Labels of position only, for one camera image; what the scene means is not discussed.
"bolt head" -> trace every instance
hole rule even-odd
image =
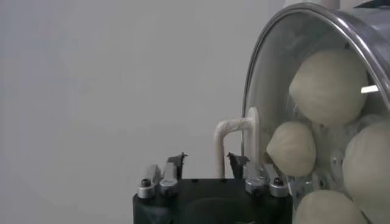
[[[275,178],[274,178],[274,185],[276,185],[276,186],[282,186],[282,185],[283,185],[283,180],[280,179],[280,177],[275,177]]]
[[[150,187],[152,185],[152,182],[150,179],[145,178],[141,180],[141,187]]]

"raw dough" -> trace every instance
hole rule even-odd
[[[295,224],[367,224],[358,207],[335,191],[314,191],[300,202]]]
[[[308,175],[316,160],[316,146],[310,129],[300,122],[279,126],[267,146],[275,165],[294,177]]]
[[[306,59],[289,93],[309,119],[326,126],[346,124],[359,116],[366,100],[366,68],[351,50],[320,51]]]
[[[348,144],[342,164],[352,200],[374,224],[390,222],[390,120],[372,124]]]

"cylindrical container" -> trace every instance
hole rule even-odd
[[[365,95],[360,115],[347,124],[327,127],[302,113],[289,87],[307,58],[337,49],[357,54],[368,84],[358,93]],[[313,132],[317,148],[313,171],[304,177],[288,177],[295,206],[304,195],[318,189],[349,195],[342,175],[348,143],[364,127],[390,116],[390,8],[339,11],[303,3],[278,12],[260,34],[250,59],[243,116],[251,107],[256,107],[259,115],[258,155],[264,163],[266,147],[282,123],[299,121]],[[248,145],[243,133],[244,155],[249,154]]]

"gray wall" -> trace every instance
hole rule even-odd
[[[214,127],[241,115],[283,2],[0,1],[0,223],[132,223],[144,168],[180,152],[213,177]]]

